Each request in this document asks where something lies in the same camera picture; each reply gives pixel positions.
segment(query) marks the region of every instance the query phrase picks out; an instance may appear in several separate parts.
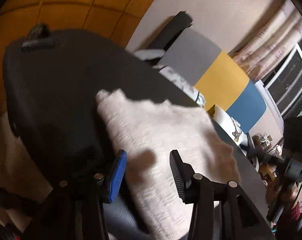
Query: beige cloth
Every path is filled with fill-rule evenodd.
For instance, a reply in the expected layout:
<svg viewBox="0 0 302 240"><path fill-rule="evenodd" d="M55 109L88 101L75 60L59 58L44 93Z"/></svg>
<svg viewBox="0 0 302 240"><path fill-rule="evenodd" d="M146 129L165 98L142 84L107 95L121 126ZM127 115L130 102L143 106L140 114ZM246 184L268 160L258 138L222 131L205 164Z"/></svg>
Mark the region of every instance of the beige cloth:
<svg viewBox="0 0 302 240"><path fill-rule="evenodd" d="M272 71L302 38L302 17L290 0L234 57L254 81Z"/></svg>
<svg viewBox="0 0 302 240"><path fill-rule="evenodd" d="M212 181L239 182L233 148L216 134L200 107L131 101L121 90L97 96L114 150L128 153L125 179L135 205L156 239L176 240L190 227L192 205L178 197L169 164L177 149L185 163Z"/></svg>

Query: curtain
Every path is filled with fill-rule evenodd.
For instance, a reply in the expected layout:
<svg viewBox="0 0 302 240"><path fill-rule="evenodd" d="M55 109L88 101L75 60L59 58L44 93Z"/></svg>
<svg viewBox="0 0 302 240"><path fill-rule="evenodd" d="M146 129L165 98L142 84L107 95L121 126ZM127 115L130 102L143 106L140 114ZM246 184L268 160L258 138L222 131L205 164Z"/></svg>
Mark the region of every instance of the curtain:
<svg viewBox="0 0 302 240"><path fill-rule="evenodd" d="M302 39L302 17L290 0L233 60L254 82L272 71Z"/></svg>

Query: fluffy towel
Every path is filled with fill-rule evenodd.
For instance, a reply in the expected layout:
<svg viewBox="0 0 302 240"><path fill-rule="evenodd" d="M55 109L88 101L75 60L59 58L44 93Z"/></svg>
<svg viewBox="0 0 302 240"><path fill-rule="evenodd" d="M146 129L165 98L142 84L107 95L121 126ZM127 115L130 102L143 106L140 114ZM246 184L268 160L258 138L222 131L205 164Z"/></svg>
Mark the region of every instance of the fluffy towel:
<svg viewBox="0 0 302 240"><path fill-rule="evenodd" d="M135 205L156 239L176 240L190 227L192 204L179 198L169 164L171 150L212 181L239 182L233 148L223 143L200 107L131 101L121 90L96 100L115 152L128 153L125 172Z"/></svg>

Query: silver screw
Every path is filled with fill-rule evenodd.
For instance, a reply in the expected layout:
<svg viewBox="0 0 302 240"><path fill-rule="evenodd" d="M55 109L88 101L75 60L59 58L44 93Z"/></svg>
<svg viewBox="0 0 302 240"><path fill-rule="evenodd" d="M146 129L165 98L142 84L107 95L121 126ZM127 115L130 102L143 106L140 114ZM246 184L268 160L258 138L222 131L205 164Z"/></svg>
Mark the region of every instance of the silver screw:
<svg viewBox="0 0 302 240"><path fill-rule="evenodd" d="M203 176L200 173L194 173L193 174L193 178L195 178L195 179L202 179Z"/></svg>
<svg viewBox="0 0 302 240"><path fill-rule="evenodd" d="M238 184L237 184L235 181L231 180L231 181L229 182L229 186L230 186L230 187L237 187Z"/></svg>
<svg viewBox="0 0 302 240"><path fill-rule="evenodd" d="M65 187L66 185L68 185L68 182L66 180L62 180L59 182L60 187Z"/></svg>
<svg viewBox="0 0 302 240"><path fill-rule="evenodd" d="M103 179L103 174L102 173L96 173L93 176L95 179Z"/></svg>

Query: gray textured fabric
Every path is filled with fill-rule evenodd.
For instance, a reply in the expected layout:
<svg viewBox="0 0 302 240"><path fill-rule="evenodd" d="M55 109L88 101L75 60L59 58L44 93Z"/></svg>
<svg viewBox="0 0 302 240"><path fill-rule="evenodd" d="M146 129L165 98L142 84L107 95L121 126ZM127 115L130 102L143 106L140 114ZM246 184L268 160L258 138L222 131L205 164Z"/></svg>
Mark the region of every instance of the gray textured fabric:
<svg viewBox="0 0 302 240"><path fill-rule="evenodd" d="M170 65L190 85L195 85L220 54L212 41L190 28L185 29L159 61Z"/></svg>

